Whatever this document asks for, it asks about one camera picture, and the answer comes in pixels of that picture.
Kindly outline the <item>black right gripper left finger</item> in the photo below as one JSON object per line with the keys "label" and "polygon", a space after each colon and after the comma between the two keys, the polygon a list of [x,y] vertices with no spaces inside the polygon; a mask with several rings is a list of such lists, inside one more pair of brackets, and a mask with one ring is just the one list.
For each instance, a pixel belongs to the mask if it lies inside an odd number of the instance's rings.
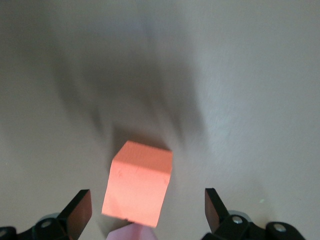
{"label": "black right gripper left finger", "polygon": [[44,218],[24,232],[0,227],[0,240],[78,240],[91,217],[91,191],[82,189],[56,217]]}

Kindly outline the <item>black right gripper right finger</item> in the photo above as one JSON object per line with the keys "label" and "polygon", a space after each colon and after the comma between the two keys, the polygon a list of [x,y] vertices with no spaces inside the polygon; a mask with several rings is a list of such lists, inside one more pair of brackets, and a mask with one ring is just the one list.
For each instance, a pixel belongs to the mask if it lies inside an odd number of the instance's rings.
{"label": "black right gripper right finger", "polygon": [[201,240],[306,240],[288,223],[268,222],[261,228],[238,213],[229,213],[214,188],[205,189],[204,209],[210,232]]}

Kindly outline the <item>pink foam block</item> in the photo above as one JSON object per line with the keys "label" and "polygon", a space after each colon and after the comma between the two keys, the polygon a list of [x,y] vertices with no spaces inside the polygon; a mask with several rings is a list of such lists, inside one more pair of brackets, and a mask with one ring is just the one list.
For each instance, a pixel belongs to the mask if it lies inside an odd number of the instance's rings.
{"label": "pink foam block", "polygon": [[151,227],[132,223],[111,231],[106,240],[158,240]]}

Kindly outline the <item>orange foam block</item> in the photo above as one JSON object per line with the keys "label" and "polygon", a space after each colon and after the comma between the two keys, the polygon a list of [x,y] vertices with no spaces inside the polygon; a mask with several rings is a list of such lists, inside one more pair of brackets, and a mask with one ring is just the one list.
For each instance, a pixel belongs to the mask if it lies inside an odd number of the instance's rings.
{"label": "orange foam block", "polygon": [[172,151],[128,140],[112,159],[101,213],[155,228],[172,169]]}

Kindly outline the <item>brown paper table cover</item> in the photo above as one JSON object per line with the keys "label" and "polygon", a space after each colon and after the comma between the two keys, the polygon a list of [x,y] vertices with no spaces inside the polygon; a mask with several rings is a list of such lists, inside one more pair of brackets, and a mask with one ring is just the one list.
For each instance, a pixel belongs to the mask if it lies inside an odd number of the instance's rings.
{"label": "brown paper table cover", "polygon": [[173,152],[155,234],[200,240],[205,188],[320,240],[320,0],[0,0],[0,226],[90,189],[128,140]]}

